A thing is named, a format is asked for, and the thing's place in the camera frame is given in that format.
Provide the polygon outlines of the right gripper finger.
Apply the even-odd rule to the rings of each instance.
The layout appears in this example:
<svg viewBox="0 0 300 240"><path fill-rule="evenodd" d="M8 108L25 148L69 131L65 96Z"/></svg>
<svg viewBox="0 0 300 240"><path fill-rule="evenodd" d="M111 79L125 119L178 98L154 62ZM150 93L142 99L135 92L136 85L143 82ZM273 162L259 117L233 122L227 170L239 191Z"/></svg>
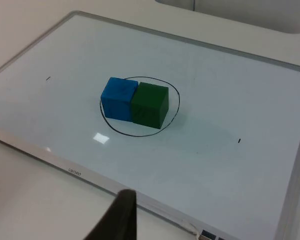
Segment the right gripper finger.
<svg viewBox="0 0 300 240"><path fill-rule="evenodd" d="M137 195L134 190L123 189L109 206L86 240L136 240Z"/></svg>

